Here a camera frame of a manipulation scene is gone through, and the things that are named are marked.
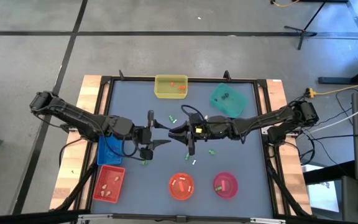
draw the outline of wooden plank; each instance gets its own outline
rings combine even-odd
[[[270,105],[272,110],[278,110],[287,104],[285,98],[284,87],[281,80],[266,80],[268,97],[270,98]],[[287,142],[296,145],[295,139],[291,137],[286,138]],[[311,214],[311,207],[306,189],[305,180],[303,178],[302,168],[298,156],[298,151],[295,147],[284,144],[280,146],[280,158],[282,162],[282,169],[284,173],[285,185],[291,192],[295,200],[301,205],[304,211]]]
[[[85,75],[80,95],[76,106],[93,113],[98,98],[101,75]],[[68,134],[67,142],[79,139],[78,132]],[[85,156],[86,141],[80,140],[68,147],[63,153],[62,164],[56,180],[55,190],[53,191],[50,208],[61,205],[64,199],[74,189],[81,174],[81,167]]]

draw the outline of black equipment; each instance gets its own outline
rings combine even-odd
[[[184,109],[186,107],[197,113],[188,113]],[[182,105],[182,110],[189,116],[189,120],[169,130],[168,136],[186,144],[191,156],[195,154],[197,140],[208,141],[227,137],[232,140],[241,140],[244,144],[246,136],[252,130],[283,122],[267,130],[268,143],[280,145],[289,132],[299,127],[310,127],[319,120],[313,105],[306,101],[293,101],[279,110],[248,119],[225,116],[212,116],[204,119],[203,115],[192,106]]]
[[[140,157],[145,160],[153,158],[153,150],[157,146],[170,142],[170,140],[151,141],[152,128],[168,129],[154,119],[154,111],[149,111],[147,114],[147,126],[135,126],[130,119],[120,116],[91,114],[66,103],[50,91],[38,92],[30,104],[30,110],[36,117],[53,115],[59,118],[67,123],[61,125],[63,130],[69,132],[69,129],[74,127],[83,139],[92,142],[98,142],[100,136],[106,140],[106,136],[110,135],[118,140],[132,140],[136,149],[140,151]],[[146,147],[139,149],[138,144],[146,145]]]

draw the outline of yellow container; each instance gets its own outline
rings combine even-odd
[[[184,99],[187,95],[187,89],[187,75],[155,76],[154,93],[158,98]]]

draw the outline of red tray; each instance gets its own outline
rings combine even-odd
[[[125,168],[103,165],[93,192],[93,199],[116,203],[119,198],[124,176]]]

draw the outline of gray floor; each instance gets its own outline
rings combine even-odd
[[[80,0],[0,0],[0,30],[72,30],[80,5]],[[358,0],[352,5],[358,15]],[[304,27],[318,7],[319,3],[302,2],[279,8],[268,0],[89,0],[80,30],[280,32],[284,25]],[[358,32],[344,4],[327,4],[310,29]],[[0,138],[5,140],[0,146],[0,215],[9,212],[40,124],[28,104],[36,91],[52,89],[67,43],[68,37],[0,37]],[[229,70],[232,77],[282,79],[291,100],[306,87],[341,87],[318,85],[319,76],[351,77],[358,72],[358,40],[307,39],[301,51],[297,43],[289,37],[77,37],[60,96],[75,104],[85,74],[117,75],[121,69],[125,75],[221,77]],[[350,95],[351,91],[340,94],[345,108],[350,108]],[[341,111],[334,95],[311,101],[321,120]],[[315,137],[351,132],[351,125],[343,122]],[[63,131],[49,129],[24,212],[48,209],[58,151],[66,138]],[[323,143],[336,162],[354,157],[351,138]],[[310,148],[306,139],[298,145],[303,152]],[[321,146],[316,150],[317,163],[333,164]]]

